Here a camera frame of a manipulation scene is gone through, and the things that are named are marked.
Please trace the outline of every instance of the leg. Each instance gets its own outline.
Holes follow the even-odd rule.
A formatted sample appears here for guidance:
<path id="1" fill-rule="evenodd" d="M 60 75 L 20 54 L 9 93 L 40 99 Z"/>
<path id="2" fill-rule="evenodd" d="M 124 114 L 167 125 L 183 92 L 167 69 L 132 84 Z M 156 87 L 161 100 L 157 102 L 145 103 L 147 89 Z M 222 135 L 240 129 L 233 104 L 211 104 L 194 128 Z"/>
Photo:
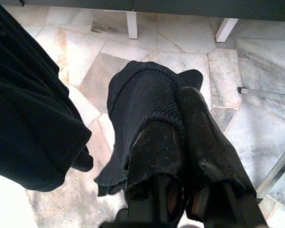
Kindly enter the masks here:
<path id="1" fill-rule="evenodd" d="M 130 39 L 137 39 L 136 12 L 127 11 L 128 32 Z"/>
<path id="2" fill-rule="evenodd" d="M 228 38 L 230 32 L 236 25 L 238 19 L 236 18 L 225 18 L 222 22 L 222 24 L 219 27 L 219 30 L 216 34 L 216 40 L 217 42 L 225 42 Z"/>

